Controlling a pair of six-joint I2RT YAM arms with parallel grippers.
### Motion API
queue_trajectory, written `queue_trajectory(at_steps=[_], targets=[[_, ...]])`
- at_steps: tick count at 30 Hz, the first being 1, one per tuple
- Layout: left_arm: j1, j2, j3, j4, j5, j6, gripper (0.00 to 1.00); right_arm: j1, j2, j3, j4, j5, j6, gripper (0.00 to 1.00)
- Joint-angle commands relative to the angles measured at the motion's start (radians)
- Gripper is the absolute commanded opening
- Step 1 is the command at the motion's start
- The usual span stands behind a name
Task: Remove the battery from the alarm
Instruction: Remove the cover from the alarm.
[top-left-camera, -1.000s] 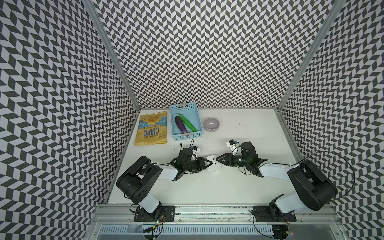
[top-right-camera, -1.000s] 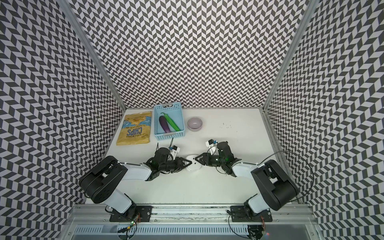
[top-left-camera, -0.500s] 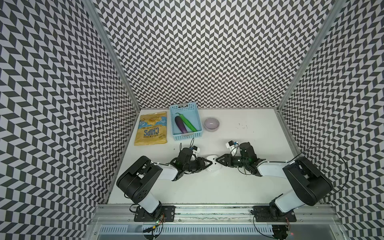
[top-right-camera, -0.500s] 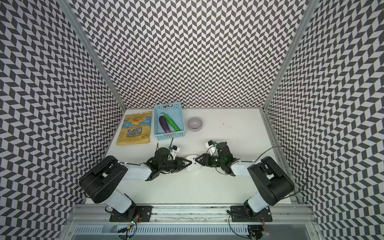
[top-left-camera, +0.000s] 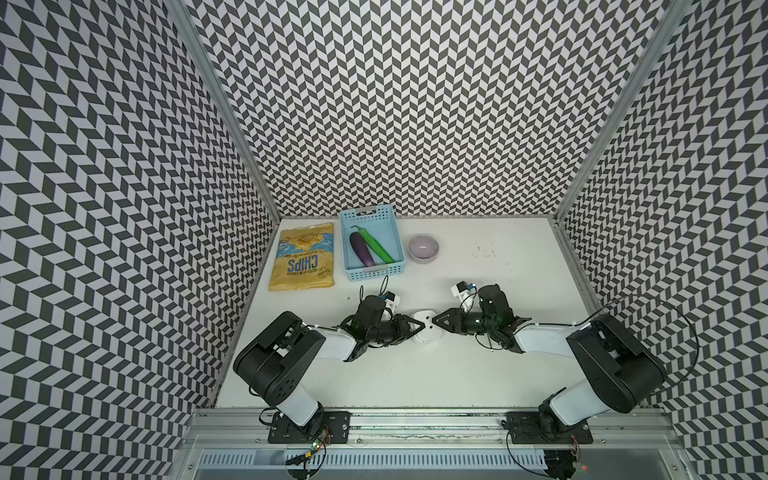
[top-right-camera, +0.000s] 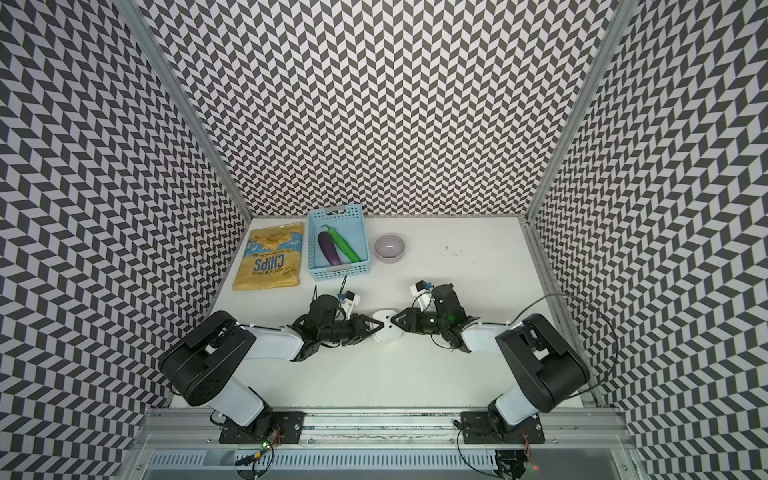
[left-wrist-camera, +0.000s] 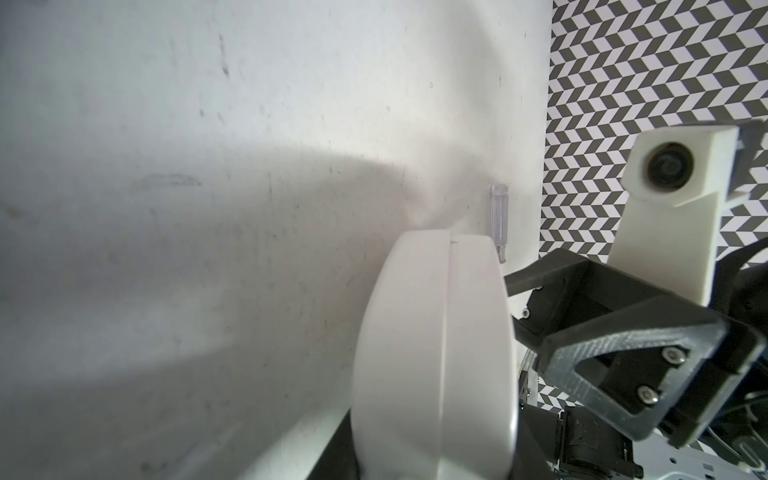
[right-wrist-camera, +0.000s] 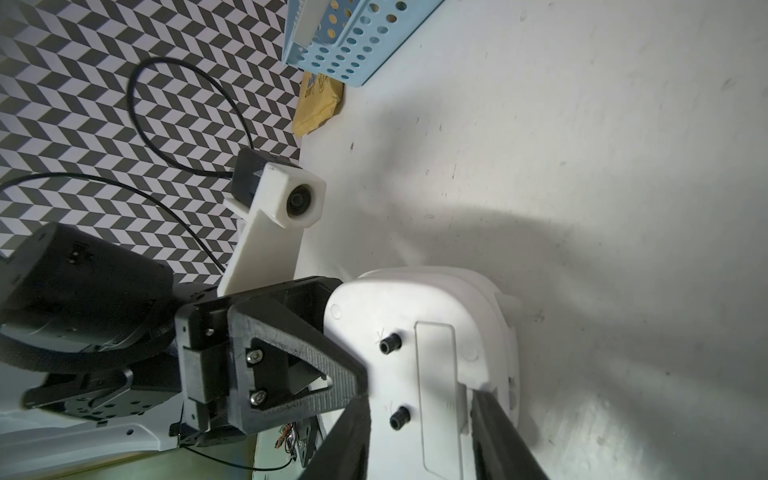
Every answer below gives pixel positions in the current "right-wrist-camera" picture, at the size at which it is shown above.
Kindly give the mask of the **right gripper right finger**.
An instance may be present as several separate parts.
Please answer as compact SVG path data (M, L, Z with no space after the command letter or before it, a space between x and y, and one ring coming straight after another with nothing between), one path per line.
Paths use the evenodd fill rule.
M491 392L473 392L470 414L477 479L549 479Z

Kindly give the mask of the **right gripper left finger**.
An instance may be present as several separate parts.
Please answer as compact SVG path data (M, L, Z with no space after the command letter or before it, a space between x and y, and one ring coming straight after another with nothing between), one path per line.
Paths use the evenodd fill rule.
M299 480L367 478L371 415L367 395L350 401Z

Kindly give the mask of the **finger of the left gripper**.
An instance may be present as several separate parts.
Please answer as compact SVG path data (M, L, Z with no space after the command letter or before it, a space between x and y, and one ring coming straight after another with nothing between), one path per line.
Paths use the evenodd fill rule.
M227 417L255 434L343 409L365 395L365 366L275 299L228 311L231 369Z

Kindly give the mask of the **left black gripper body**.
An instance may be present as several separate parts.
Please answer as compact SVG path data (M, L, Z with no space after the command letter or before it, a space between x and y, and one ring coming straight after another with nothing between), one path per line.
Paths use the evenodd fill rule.
M275 299L326 336L325 309L332 293L341 284L334 278L308 277L199 300L177 312L176 342L183 395L183 419L179 426L181 445L208 447L258 434L242 432L230 424L227 417L232 364L229 309L254 298Z

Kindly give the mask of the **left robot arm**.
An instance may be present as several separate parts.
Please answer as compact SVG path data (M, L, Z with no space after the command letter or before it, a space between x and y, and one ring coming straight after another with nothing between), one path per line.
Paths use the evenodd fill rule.
M237 443L368 389L325 333L340 286L314 276L224 293L50 223L1 261L1 475Z

